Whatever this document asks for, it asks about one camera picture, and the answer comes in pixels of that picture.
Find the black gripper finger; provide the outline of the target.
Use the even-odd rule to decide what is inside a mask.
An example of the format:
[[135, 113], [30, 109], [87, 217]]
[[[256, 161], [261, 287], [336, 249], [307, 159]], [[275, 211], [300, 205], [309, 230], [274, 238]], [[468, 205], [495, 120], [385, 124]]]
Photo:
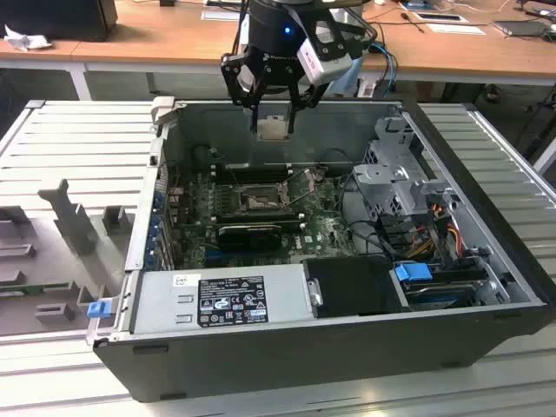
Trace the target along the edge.
[[[241, 54], [225, 53], [221, 60], [222, 76], [233, 104], [251, 111], [251, 131], [258, 130], [259, 104], [264, 91], [264, 80], [261, 74], [264, 66], [261, 58], [258, 49], [245, 49]], [[244, 89], [240, 83], [242, 72], [251, 75], [249, 89]]]
[[288, 81], [290, 101], [287, 111], [287, 122], [289, 134], [294, 133], [296, 114], [306, 108], [315, 108], [326, 91], [327, 85], [325, 83], [318, 86], [310, 84], [309, 87], [301, 94], [298, 82], [292, 80]]

